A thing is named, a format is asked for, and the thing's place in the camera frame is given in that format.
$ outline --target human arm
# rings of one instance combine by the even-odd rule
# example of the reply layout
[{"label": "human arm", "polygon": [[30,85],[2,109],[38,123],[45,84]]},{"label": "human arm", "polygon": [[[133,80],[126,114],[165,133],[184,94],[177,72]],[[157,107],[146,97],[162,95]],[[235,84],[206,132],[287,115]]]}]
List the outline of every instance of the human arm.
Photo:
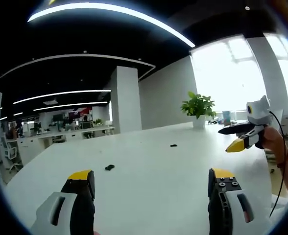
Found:
[{"label": "human arm", "polygon": [[[271,150],[276,158],[276,163],[281,164],[285,160],[285,156],[288,155],[288,147],[286,146],[286,152],[284,153],[284,141],[280,133],[273,127],[266,127],[264,132],[263,147]],[[285,185],[288,189],[288,157],[286,158],[286,169],[284,177]]]}]

